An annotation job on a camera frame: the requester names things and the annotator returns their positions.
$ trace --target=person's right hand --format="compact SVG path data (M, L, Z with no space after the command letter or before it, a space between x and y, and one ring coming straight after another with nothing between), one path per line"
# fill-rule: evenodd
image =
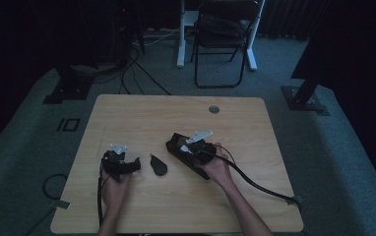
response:
M216 143L215 147L216 155L228 159L228 156L221 152L220 143ZM199 167L207 173L210 179L214 180L220 186L227 186L233 183L228 164L218 157L214 157L209 163L199 165Z

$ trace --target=black plastic part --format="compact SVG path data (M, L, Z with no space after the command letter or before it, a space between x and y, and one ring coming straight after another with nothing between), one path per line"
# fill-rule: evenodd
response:
M200 167L197 167L195 163L206 164L213 159L213 156L209 156L202 152L200 153L200 149L206 150L210 153L216 153L216 149L212 144L205 143L204 140L200 140L199 142L195 143L193 147L191 146L193 149L196 148L197 152L192 154L186 151L182 151L181 147L183 145L186 145L186 140L188 139L188 137L174 133L172 139L166 142L167 151L169 151L172 155L174 155L176 158L182 161L182 163L191 168L194 172L199 174L204 179L210 179L207 173Z
M315 111L318 116L330 116L327 107L320 103L315 93L309 98L303 95L305 99L301 99L302 92L298 93L299 90L298 87L282 87L283 95L290 110Z
M113 150L108 150L101 160L105 173L111 175L117 182L120 182L120 175L130 174L141 168L139 157L129 163L124 162L124 157L125 152L117 154Z
M159 158L151 154L151 166L154 169L154 172L158 176L162 176L167 172L167 165L163 163Z

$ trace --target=black electronic device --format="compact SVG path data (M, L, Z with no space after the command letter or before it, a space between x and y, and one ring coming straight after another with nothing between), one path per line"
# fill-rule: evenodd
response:
M203 139L190 144L187 143L188 140L190 138L174 133L172 139L166 142L167 151L204 179L210 179L207 173L197 165L209 163L216 154L216 148Z
M120 175L130 174L140 170L140 158L137 157L133 162L124 162L126 152L120 154L114 150L108 150L102 157L101 163L105 173L109 174L116 181L120 181Z

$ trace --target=hand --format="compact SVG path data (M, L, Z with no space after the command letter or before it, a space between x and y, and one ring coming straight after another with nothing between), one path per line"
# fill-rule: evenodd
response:
M216 143L215 147L216 155L228 159L228 156L221 152L220 143ZM222 159L214 157L209 163L200 165L199 167L201 167L207 173L207 175L209 175L209 177L218 185L226 187L233 184L228 164Z
M118 214L127 194L132 174L120 176L120 182L110 177L102 170L102 199L106 206L106 213Z

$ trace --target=table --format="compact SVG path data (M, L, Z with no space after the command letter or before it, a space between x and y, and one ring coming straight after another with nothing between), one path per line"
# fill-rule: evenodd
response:
M249 67L251 71L256 71L258 69L256 65L255 55L253 54L253 42L255 40L255 35L258 30L259 22L261 21L262 9L265 6L265 0L259 1L261 7L259 9L258 19L252 26L252 32L249 36L249 42L247 45L247 59L249 62ZM185 0L181 0L181 19L180 19L180 32L179 35L179 48L178 48L178 58L176 66L178 68L183 68L185 65L185 27L193 27L194 23L197 21L198 12L197 11L185 11Z
M219 113L210 112L217 106ZM211 130L240 169L257 184L293 196L265 102L256 97L100 95L77 151L51 223L54 233L98 230L96 186L100 159L110 144L127 146L126 160L140 157L122 217L120 233L240 232L223 191L186 167L165 147L173 133L192 136ZM167 164L156 176L150 153ZM231 169L233 181L275 232L297 232L303 222L296 206L248 185Z

